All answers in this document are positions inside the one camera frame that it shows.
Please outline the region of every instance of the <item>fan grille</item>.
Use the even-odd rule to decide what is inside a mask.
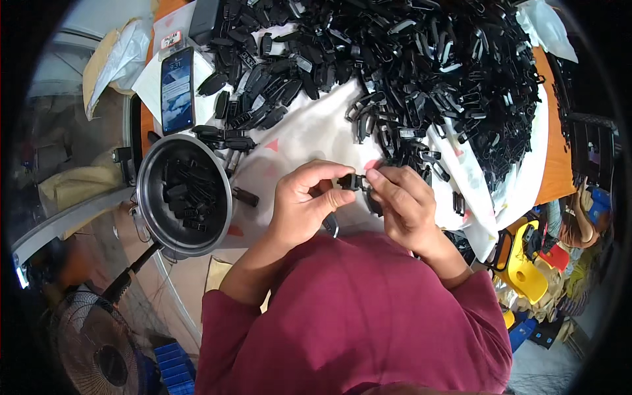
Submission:
[[[79,393],[144,393],[139,347],[121,314],[99,295],[66,297],[51,322],[51,344]]]

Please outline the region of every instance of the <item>stainless steel bowl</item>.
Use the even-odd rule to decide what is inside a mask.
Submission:
[[[168,159],[195,159],[212,169],[224,185],[225,194],[216,202],[215,218],[207,222],[207,231],[200,232],[182,226],[169,205],[162,199],[163,167]],[[228,232],[233,211],[233,198],[228,177],[213,152],[195,137],[175,134],[155,142],[143,158],[136,186],[138,208],[153,237],[166,248],[187,257],[199,257],[217,248]]]

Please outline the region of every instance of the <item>wooden table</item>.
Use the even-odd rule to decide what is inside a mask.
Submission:
[[[187,4],[185,0],[161,0],[160,6],[156,11],[155,20],[159,20],[164,16],[172,13],[178,8]],[[152,59],[152,48],[154,41],[149,43],[149,51],[147,53],[147,62]],[[562,136],[562,126],[557,111],[557,99],[553,91],[553,72],[549,66],[549,62],[541,47],[533,50],[535,56],[535,67],[538,72],[544,76],[546,82],[544,88],[547,91],[547,99],[549,101],[549,147],[547,150],[547,159],[544,166],[544,175],[542,177],[542,185],[535,204],[542,204],[552,200],[570,195],[575,192],[573,186],[573,171],[571,170],[571,150],[565,152],[566,141]],[[147,132],[154,130],[154,117],[145,104],[140,106],[140,133],[143,148],[143,155],[149,149],[149,141],[147,140]]]

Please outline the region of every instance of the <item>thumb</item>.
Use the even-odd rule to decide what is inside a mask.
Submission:
[[[310,201],[312,209],[319,217],[326,217],[329,213],[336,211],[338,207],[342,207],[351,202],[355,202],[355,192],[332,188],[321,196]]]

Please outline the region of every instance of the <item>phone screen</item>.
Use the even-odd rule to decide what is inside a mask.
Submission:
[[[162,132],[165,135],[193,127],[191,49],[177,52],[162,62]]]

